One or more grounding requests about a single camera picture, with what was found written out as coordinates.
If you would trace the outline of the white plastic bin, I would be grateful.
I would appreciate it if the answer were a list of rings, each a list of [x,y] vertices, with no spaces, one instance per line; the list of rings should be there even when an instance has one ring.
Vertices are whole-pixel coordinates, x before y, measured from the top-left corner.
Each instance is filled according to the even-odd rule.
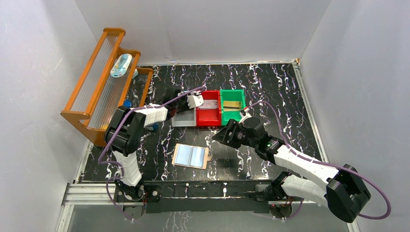
[[[189,108],[187,111],[182,113],[177,113],[174,117],[171,118],[171,124],[173,127],[196,127],[197,126],[197,117],[196,117],[197,108]]]

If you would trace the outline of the red plastic bin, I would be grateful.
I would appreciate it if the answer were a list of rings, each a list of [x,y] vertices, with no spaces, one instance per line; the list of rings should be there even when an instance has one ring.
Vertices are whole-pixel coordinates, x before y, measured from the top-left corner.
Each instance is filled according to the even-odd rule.
[[[218,100],[218,109],[203,110],[197,107],[197,127],[218,127],[221,126],[221,103],[219,90],[206,90],[202,93],[204,100]]]

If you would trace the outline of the green plastic bin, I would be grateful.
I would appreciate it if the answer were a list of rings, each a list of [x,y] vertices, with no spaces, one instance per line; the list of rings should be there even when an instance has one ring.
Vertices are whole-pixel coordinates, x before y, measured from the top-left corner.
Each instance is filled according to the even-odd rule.
[[[221,100],[221,125],[225,126],[230,119],[240,121],[241,114],[240,111],[246,106],[245,94],[242,89],[235,90],[220,90],[220,100]],[[239,101],[241,102],[239,111],[225,111],[223,101]]]

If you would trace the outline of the beige leather card holder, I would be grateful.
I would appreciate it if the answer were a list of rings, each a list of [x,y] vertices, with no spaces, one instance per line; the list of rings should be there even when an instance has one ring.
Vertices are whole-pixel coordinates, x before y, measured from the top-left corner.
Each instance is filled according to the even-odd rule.
[[[206,169],[212,155],[207,147],[176,144],[172,164],[196,169]]]

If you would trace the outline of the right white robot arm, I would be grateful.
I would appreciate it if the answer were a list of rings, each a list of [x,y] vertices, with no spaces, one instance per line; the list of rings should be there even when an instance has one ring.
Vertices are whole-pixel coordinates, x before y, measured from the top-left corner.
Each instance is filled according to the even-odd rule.
[[[352,223],[368,203],[371,194],[363,180],[352,172],[321,165],[315,158],[287,147],[282,139],[269,135],[258,118],[245,115],[230,119],[212,140],[238,149],[245,145],[263,160],[288,169],[264,189],[248,194],[256,200],[285,200],[297,197],[326,206],[338,219]]]

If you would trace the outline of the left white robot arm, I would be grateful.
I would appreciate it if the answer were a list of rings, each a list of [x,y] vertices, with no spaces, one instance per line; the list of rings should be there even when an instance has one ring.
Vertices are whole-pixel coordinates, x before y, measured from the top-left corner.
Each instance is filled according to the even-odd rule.
[[[151,130],[159,122],[165,122],[176,114],[203,105],[202,93],[205,87],[183,91],[170,87],[158,103],[129,108],[119,106],[104,133],[106,146],[101,152],[105,155],[111,150],[115,161],[109,164],[119,169],[114,183],[126,199],[140,201],[144,197],[142,173],[139,170],[136,151],[146,130]]]

